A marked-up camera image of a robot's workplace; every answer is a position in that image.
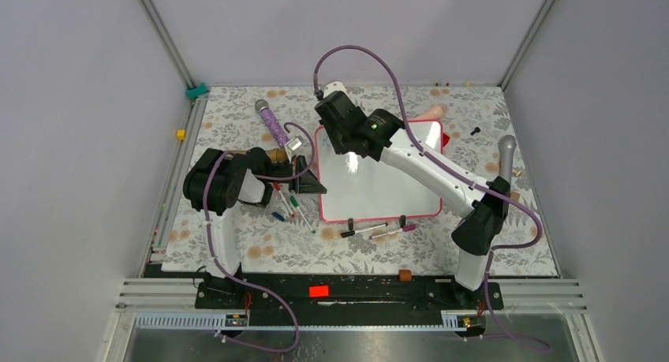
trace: white wall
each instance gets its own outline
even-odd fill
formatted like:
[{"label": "white wall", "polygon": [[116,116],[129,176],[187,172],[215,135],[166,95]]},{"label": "white wall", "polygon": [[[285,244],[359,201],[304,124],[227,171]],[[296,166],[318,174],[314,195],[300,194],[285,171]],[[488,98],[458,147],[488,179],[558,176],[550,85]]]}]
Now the white wall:
[{"label": "white wall", "polygon": [[[154,0],[196,80],[310,84],[320,56],[359,44],[402,82],[497,84],[543,0]],[[323,80],[389,84],[360,52]]]},{"label": "white wall", "polygon": [[666,360],[669,0],[558,0],[507,99],[606,360]]},{"label": "white wall", "polygon": [[137,0],[0,0],[0,360],[93,360],[186,112]]}]

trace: floral tablecloth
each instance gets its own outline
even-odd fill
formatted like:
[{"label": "floral tablecloth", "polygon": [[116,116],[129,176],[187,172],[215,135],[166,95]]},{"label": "floral tablecloth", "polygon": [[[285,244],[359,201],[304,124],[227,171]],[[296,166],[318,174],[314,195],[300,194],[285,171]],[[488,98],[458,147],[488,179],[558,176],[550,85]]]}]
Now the floral tablecloth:
[{"label": "floral tablecloth", "polygon": [[[399,115],[393,88],[348,87],[348,91],[367,113],[384,108]],[[446,104],[448,111],[441,121],[450,141],[444,155],[482,177],[492,179],[497,175],[497,142],[503,135],[514,134],[499,88],[403,87],[402,94],[409,118],[422,114],[434,104]],[[277,147],[255,112],[257,99],[266,99],[280,122],[295,121],[311,133],[319,125],[313,110],[316,100],[309,87],[212,88],[190,166],[208,147],[221,150]],[[480,132],[470,136],[475,127],[479,127]],[[302,153],[308,154],[308,147]],[[520,176],[513,179],[512,196],[536,209],[519,150],[514,156],[514,169]],[[312,234],[299,217],[286,222],[273,218],[272,211],[285,212],[276,195],[267,208],[241,206],[235,237],[244,271],[331,274],[397,274],[400,269],[410,269],[414,274],[453,274],[455,271],[458,248],[450,234],[460,218],[450,213],[447,203],[434,218],[410,219],[409,222],[419,225],[412,232],[370,241],[362,236],[342,239],[339,233],[346,229],[346,224],[328,224],[320,219],[319,196],[299,195],[298,199],[316,234]],[[165,251],[164,271],[194,271],[204,265],[207,250],[203,222],[202,213],[195,212],[182,196]],[[535,234],[532,220],[511,207],[506,224],[493,244],[520,244]],[[532,248],[498,251],[491,272],[495,275],[557,274],[545,238]]]}]

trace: cable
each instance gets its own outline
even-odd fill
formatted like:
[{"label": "cable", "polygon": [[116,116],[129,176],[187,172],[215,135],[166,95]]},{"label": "cable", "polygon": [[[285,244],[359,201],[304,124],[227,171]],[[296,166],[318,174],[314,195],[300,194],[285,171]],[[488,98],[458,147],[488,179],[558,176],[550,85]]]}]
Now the cable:
[{"label": "cable", "polygon": [[251,293],[246,293],[246,296],[244,296],[244,317],[247,322],[249,321],[249,308],[251,308],[252,303],[253,297],[251,296]]},{"label": "cable", "polygon": [[483,315],[483,311],[485,311],[485,302],[483,300],[479,301],[479,309],[477,311],[477,317],[480,317]]},{"label": "cable", "polygon": [[395,89],[395,93],[397,94],[399,110],[400,110],[400,113],[402,114],[402,120],[404,121],[404,126],[405,126],[405,129],[406,129],[406,133],[409,135],[409,139],[411,140],[413,145],[416,146],[418,151],[423,153],[423,155],[425,155],[425,157],[427,157],[430,161],[434,162],[437,166],[444,169],[448,174],[452,175],[453,177],[456,177],[459,181],[462,181],[463,183],[467,184],[471,188],[476,188],[476,189],[478,189],[482,192],[485,192],[486,194],[489,194],[489,195],[492,195],[492,196],[494,196],[498,199],[504,200],[505,202],[507,202],[507,203],[517,207],[519,210],[525,212],[534,221],[534,223],[536,224],[536,236],[530,242],[526,242],[524,244],[496,245],[496,246],[493,246],[493,247],[490,248],[490,252],[489,252],[489,255],[488,255],[488,264],[486,265],[486,268],[485,268],[484,281],[483,281],[484,291],[485,291],[485,300],[486,300],[486,304],[488,305],[488,310],[490,311],[490,315],[495,320],[495,322],[497,323],[499,328],[505,334],[508,334],[511,339],[513,339],[517,343],[523,345],[524,347],[526,347],[528,349],[531,349],[531,350],[534,350],[538,353],[550,353],[552,351],[552,347],[547,342],[544,341],[542,343],[544,345],[548,345],[548,347],[540,349],[540,348],[537,348],[536,346],[532,346],[532,345],[528,345],[528,344],[524,343],[523,341],[520,340],[519,337],[516,337],[517,335],[514,335],[511,332],[509,332],[505,328],[505,326],[501,324],[501,322],[499,321],[499,319],[497,318],[495,313],[492,311],[492,306],[490,305],[490,297],[488,296],[488,276],[490,275],[490,266],[492,265],[493,253],[497,249],[529,248],[529,247],[535,245],[536,243],[538,243],[539,240],[541,239],[541,235],[544,233],[544,228],[543,228],[543,226],[541,226],[541,222],[539,221],[539,218],[534,213],[532,213],[532,211],[529,208],[520,204],[516,200],[513,200],[508,196],[504,196],[504,195],[500,194],[499,192],[493,191],[493,190],[491,190],[491,189],[489,189],[485,186],[478,185],[476,182],[462,176],[457,171],[451,169],[450,167],[445,165],[443,162],[439,161],[434,155],[432,155],[432,153],[424,151],[423,145],[420,142],[418,142],[418,139],[413,135],[413,132],[411,131],[411,128],[409,127],[409,119],[406,116],[406,110],[404,108],[404,101],[402,101],[402,92],[400,91],[399,82],[397,80],[397,77],[394,75],[390,66],[388,66],[388,64],[383,59],[381,59],[381,57],[379,57],[377,54],[375,54],[371,50],[369,50],[367,48],[359,47],[357,45],[342,45],[340,47],[336,47],[335,49],[329,50],[316,63],[316,68],[314,69],[314,73],[313,73],[314,92],[319,91],[318,70],[320,69],[320,66],[323,64],[325,59],[330,57],[332,54],[334,54],[334,53],[336,53],[340,50],[346,50],[346,49],[359,50],[361,52],[364,52],[364,53],[368,54],[369,56],[374,58],[379,64],[381,64],[381,66],[383,66],[383,68],[386,70],[386,72],[388,72],[388,75],[391,77],[391,80],[393,81],[393,86],[394,86],[394,89]]},{"label": "cable", "polygon": [[197,273],[199,273],[200,270],[202,270],[204,268],[206,268],[206,266],[200,266],[200,267],[197,268],[197,270],[195,270],[195,273],[192,276],[192,286],[193,287],[197,288],[197,286],[195,285],[195,277],[196,277]]},{"label": "cable", "polygon": [[284,177],[268,177],[268,176],[265,176],[265,175],[256,174],[256,178],[271,179],[271,180],[274,180],[274,181],[290,181],[290,180],[293,180],[297,177],[301,177],[301,176],[305,175],[309,171],[309,168],[312,167],[312,165],[314,163],[314,160],[316,159],[316,145],[313,143],[312,137],[309,135],[309,133],[304,128],[302,128],[300,125],[297,125],[297,124],[295,124],[291,121],[287,121],[286,123],[283,123],[283,128],[286,130],[286,132],[290,132],[288,130],[288,125],[292,125],[293,127],[299,129],[300,131],[302,131],[302,133],[304,133],[305,136],[307,136],[307,140],[309,140],[309,144],[312,146],[312,159],[309,160],[309,163],[307,164],[307,167],[305,167],[304,170],[302,170],[301,172],[299,172],[299,173],[297,173],[297,174],[295,174],[291,177],[285,177],[285,178]]},{"label": "cable", "polygon": [[262,287],[260,285],[254,285],[253,283],[249,282],[244,282],[241,279],[235,278],[232,274],[226,271],[225,267],[221,265],[219,262],[219,258],[216,256],[216,252],[214,252],[214,238],[211,235],[211,219],[209,217],[209,210],[207,208],[207,199],[209,197],[209,188],[211,187],[211,181],[214,180],[214,175],[216,173],[216,170],[219,169],[219,166],[221,166],[221,162],[223,159],[228,155],[229,153],[224,151],[223,154],[219,157],[219,159],[216,160],[216,163],[214,163],[214,167],[211,169],[211,173],[209,173],[209,177],[207,178],[207,184],[204,186],[204,195],[202,198],[203,204],[202,207],[204,208],[204,218],[207,219],[207,241],[209,243],[209,254],[211,255],[211,258],[214,259],[214,264],[217,266],[217,268],[223,273],[223,275],[226,276],[229,280],[236,282],[240,285],[245,285],[247,287],[251,287],[252,289],[258,289],[260,291],[263,291],[265,293],[268,293],[272,295],[276,300],[278,300],[279,303],[283,305],[283,307],[288,311],[288,314],[290,315],[290,318],[293,320],[293,325],[295,326],[295,339],[293,341],[293,344],[291,346],[288,346],[287,348],[283,349],[276,349],[276,348],[268,348],[267,346],[261,346],[261,345],[256,345],[252,344],[251,342],[246,342],[242,340],[237,340],[236,338],[228,338],[227,336],[222,336],[223,341],[225,340],[230,340],[231,342],[240,344],[240,345],[245,345],[245,346],[250,346],[255,349],[260,349],[264,350],[266,352],[271,352],[271,353],[285,353],[289,352],[290,350],[295,349],[297,346],[297,343],[300,341],[300,325],[297,323],[297,317],[295,316],[295,313],[293,312],[293,309],[290,308],[288,303],[286,303],[285,300],[283,300],[277,293],[274,291]]}]

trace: blue marker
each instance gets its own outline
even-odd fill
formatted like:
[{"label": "blue marker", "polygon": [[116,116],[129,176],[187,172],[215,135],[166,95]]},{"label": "blue marker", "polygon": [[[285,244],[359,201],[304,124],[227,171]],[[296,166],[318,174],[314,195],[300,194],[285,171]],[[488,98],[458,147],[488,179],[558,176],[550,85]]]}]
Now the blue marker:
[{"label": "blue marker", "polygon": [[285,221],[285,219],[283,218],[283,216],[281,216],[278,212],[272,212],[272,216],[274,216],[274,217],[277,218],[278,220],[281,220],[282,222]]}]

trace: silver microphone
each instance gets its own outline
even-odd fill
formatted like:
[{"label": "silver microphone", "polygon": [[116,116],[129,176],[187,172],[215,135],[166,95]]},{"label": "silver microphone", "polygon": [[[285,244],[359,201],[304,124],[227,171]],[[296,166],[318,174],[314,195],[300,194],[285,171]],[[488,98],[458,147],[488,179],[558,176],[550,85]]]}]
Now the silver microphone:
[{"label": "silver microphone", "polygon": [[499,147],[499,176],[511,183],[514,175],[514,151],[516,138],[511,135],[503,136],[497,144]]}]

